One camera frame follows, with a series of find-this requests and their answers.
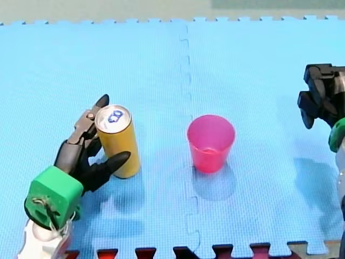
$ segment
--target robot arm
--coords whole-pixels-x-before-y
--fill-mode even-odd
[[[130,152],[125,151],[101,164],[88,162],[101,148],[95,115],[108,104],[109,96],[105,94],[82,114],[72,135],[61,144],[54,166],[31,182],[24,202],[29,220],[18,259],[64,258],[71,242],[72,221],[80,217],[80,198],[104,185],[130,157]]]
[[[339,169],[337,191],[345,221],[345,67],[307,65],[304,80],[309,91],[300,92],[298,107],[307,129],[313,127],[317,118],[324,120],[332,129],[328,144],[330,150],[336,153]],[[339,259],[345,259],[345,233],[340,244]]]

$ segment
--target black robotic finger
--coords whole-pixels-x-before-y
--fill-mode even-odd
[[[129,157],[130,152],[121,152],[104,163],[94,163],[88,170],[76,175],[75,178],[82,183],[84,192],[89,190],[94,192],[108,182],[111,174],[123,166]]]

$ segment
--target can lid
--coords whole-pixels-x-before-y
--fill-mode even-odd
[[[120,105],[108,105],[98,111],[95,118],[96,127],[105,133],[123,131],[130,124],[129,111]]]

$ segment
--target screw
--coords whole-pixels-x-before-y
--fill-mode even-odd
[[[94,117],[95,117],[95,114],[93,114],[93,113],[88,113],[87,114],[87,117],[89,118],[89,119],[93,119]]]

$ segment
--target green 3d printed part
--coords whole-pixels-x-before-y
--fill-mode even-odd
[[[48,167],[30,184],[25,207],[34,221],[49,228],[51,215],[62,228],[73,213],[79,217],[82,184],[55,166]]]
[[[337,152],[340,144],[345,137],[345,118],[340,119],[334,124],[328,139],[330,150]]]

